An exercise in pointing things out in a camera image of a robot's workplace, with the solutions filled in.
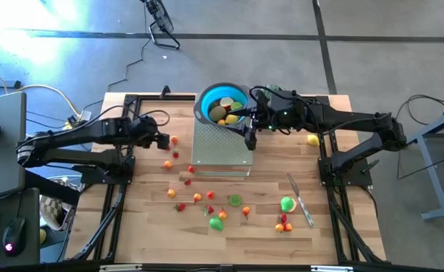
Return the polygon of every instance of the knife blade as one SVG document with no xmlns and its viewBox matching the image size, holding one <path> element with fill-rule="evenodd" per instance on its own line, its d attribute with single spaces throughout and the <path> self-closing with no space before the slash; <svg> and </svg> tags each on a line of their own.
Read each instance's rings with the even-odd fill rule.
<svg viewBox="0 0 444 272">
<path fill-rule="evenodd" d="M 294 181 L 294 179 L 289 173 L 287 173 L 287 178 L 289 179 L 292 190 L 294 191 L 294 193 L 296 193 L 297 200 L 299 200 L 300 207 L 303 209 L 304 215 L 306 216 L 307 219 L 307 223 L 309 223 L 310 227 L 313 227 L 314 221 L 312 220 L 311 215 L 309 214 L 309 211 L 306 208 L 306 205 L 304 205 L 303 199 L 300 197 L 299 187 L 297 186 L 297 183 Z"/>
</svg>

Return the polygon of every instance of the computer mouse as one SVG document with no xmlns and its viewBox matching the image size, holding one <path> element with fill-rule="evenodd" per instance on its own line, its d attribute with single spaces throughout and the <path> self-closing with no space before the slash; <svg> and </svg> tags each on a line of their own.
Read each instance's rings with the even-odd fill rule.
<svg viewBox="0 0 444 272">
<path fill-rule="evenodd" d="M 3 252 L 10 257 L 19 255 L 25 248 L 25 219 L 12 218 L 3 231 Z"/>
</svg>

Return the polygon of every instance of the concrete floor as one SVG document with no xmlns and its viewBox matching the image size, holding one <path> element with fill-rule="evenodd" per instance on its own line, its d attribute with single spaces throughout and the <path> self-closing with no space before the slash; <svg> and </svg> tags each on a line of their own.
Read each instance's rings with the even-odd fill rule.
<svg viewBox="0 0 444 272">
<path fill-rule="evenodd" d="M 444 0 L 320 0 L 324 27 L 333 36 L 444 36 Z M 310 0 L 165 0 L 175 33 L 317 35 Z M 8 28 L 95 32 L 144 32 L 137 0 L 30 0 L 0 7 L 0 74 L 25 85 L 46 84 L 64 91 L 78 109 L 100 100 L 107 85 L 123 78 L 138 59 L 145 39 L 30 38 Z M 109 91 L 199 92 L 215 82 L 277 84 L 301 93 L 328 94 L 318 41 L 182 39 L 171 51 L 149 44 L 144 62 L 131 66 L 127 82 Z M 392 111 L 413 94 L 444 99 L 444 43 L 328 42 L 338 94 L 348 94 L 355 111 Z M 68 106 L 53 92 L 28 91 L 28 109 L 64 119 Z M 432 101 L 412 104 L 431 122 L 443 109 Z M 31 116 L 49 125 L 57 122 Z M 406 134 L 421 125 L 403 111 Z M 28 123 L 28 133 L 45 130 Z M 368 136 L 360 134 L 364 140 Z M 423 222 L 421 212 L 438 207 L 426 172 L 396 179 L 396 154 L 381 152 L 373 168 L 380 230 L 389 261 L 444 269 L 444 219 Z M 422 166 L 417 148 L 402 152 L 402 173 Z M 66 173 L 39 168 L 48 175 Z M 42 251 L 56 259 L 60 247 Z"/>
</svg>

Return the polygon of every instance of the desk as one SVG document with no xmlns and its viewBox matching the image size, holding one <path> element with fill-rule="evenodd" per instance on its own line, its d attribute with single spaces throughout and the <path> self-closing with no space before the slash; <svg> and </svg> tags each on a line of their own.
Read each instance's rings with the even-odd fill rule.
<svg viewBox="0 0 444 272">
<path fill-rule="evenodd" d="M 126 93 L 107 93 L 103 109 L 123 104 Z M 329 96 L 337 110 L 351 110 L 347 95 Z M 197 177 L 188 172 L 193 138 L 193 105 L 188 101 L 143 101 L 141 111 L 163 109 L 171 116 L 161 132 L 179 136 L 179 158 L 156 149 L 136 148 L 135 173 L 128 186 L 120 227 L 116 262 L 126 263 L 230 263 L 230 264 L 336 264 L 334 238 L 329 215 L 326 190 L 319 185 L 317 158 L 319 149 L 306 143 L 307 132 L 290 136 L 264 131 L 257 134 L 257 149 L 249 177 Z M 122 109 L 112 110 L 105 117 L 121 115 Z M 166 120 L 161 113 L 153 117 Z M 336 133 L 340 150 L 358 144 L 354 131 Z M 94 145 L 93 150 L 112 148 Z M 170 170 L 160 166 L 167 159 L 173 161 Z M 274 230 L 283 196 L 294 197 L 286 172 L 290 172 L 301 189 L 301 196 L 315 222 L 309 228 L 300 210 L 290 213 L 288 221 L 294 229 L 289 233 Z M 184 185 L 190 178 L 192 184 Z M 177 192 L 175 199 L 166 196 L 168 188 Z M 79 200 L 76 218 L 67 247 L 66 257 L 74 256 L 97 228 L 106 186 L 94 185 Z M 214 200 L 206 199 L 206 192 L 216 192 Z M 349 204 L 356 230 L 374 253 L 385 259 L 383 244 L 373 202 L 365 191 L 348 187 Z M 202 193 L 203 201 L 192 206 L 193 195 Z M 228 205 L 227 196 L 238 193 L 243 206 L 252 212 L 246 219 L 241 207 Z M 188 204 L 177 212 L 177 202 Z M 208 227 L 210 217 L 203 216 L 203 208 L 211 205 L 217 212 L 223 207 L 228 213 L 222 232 Z M 349 254 L 346 232 L 341 226 L 346 255 Z M 110 240 L 106 232 L 104 254 Z"/>
<path fill-rule="evenodd" d="M 22 199 L 18 217 L 25 218 L 25 249 L 18 256 L 7 257 L 3 253 L 3 230 L 12 218 L 17 217 L 20 194 Z M 39 217 L 39 189 L 27 189 L 0 200 L 0 268 L 40 262 Z"/>
</svg>

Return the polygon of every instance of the wooden table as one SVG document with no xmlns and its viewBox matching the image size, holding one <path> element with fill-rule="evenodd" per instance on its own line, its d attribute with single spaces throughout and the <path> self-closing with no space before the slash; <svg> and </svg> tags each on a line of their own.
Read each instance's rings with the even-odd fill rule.
<svg viewBox="0 0 444 272">
<path fill-rule="evenodd" d="M 103 108 L 123 104 L 126 93 L 107 93 Z M 347 95 L 329 96 L 331 106 L 337 110 L 351 110 Z M 156 144 L 145 150 L 136 148 L 135 176 L 128 186 L 123 219 L 117 246 L 116 262 L 131 263 L 230 263 L 230 264 L 336 264 L 334 238 L 326 191 L 319 185 L 317 158 L 319 149 L 306 143 L 307 132 L 281 133 L 263 131 L 257 134 L 257 148 L 253 154 L 253 167 L 249 177 L 221 178 L 197 177 L 188 172 L 191 162 L 193 138 L 193 102 L 143 101 L 141 111 L 163 109 L 171 116 L 161 132 L 179 136 L 179 158 L 158 150 Z M 122 109 L 110 111 L 105 117 L 121 115 Z M 159 122 L 166 117 L 154 114 Z M 340 150 L 358 144 L 354 131 L 336 133 Z M 112 146 L 94 145 L 100 152 Z M 173 168 L 160 166 L 167 159 Z M 283 196 L 294 196 L 287 180 L 290 172 L 301 189 L 301 195 L 315 222 L 309 228 L 300 210 L 290 213 L 291 232 L 278 233 L 274 226 Z M 192 184 L 184 185 L 190 178 Z M 176 198 L 166 195 L 168 188 L 176 190 Z M 374 253 L 385 259 L 383 244 L 369 195 L 361 188 L 348 187 L 349 204 L 356 230 Z M 67 257 L 74 256 L 97 228 L 106 186 L 94 185 L 81 195 L 73 230 L 67 247 Z M 206 199 L 206 192 L 216 192 L 214 200 Z M 193 195 L 201 193 L 203 201 L 192 205 Z M 238 193 L 251 213 L 246 219 L 241 207 L 228 205 L 227 197 Z M 173 206 L 187 203 L 183 212 Z M 208 227 L 209 217 L 203 208 L 211 205 L 216 213 L 223 207 L 228 213 L 225 229 Z M 346 232 L 341 236 L 347 256 L 349 246 Z M 104 254 L 110 240 L 110 230 L 104 241 Z"/>
</svg>

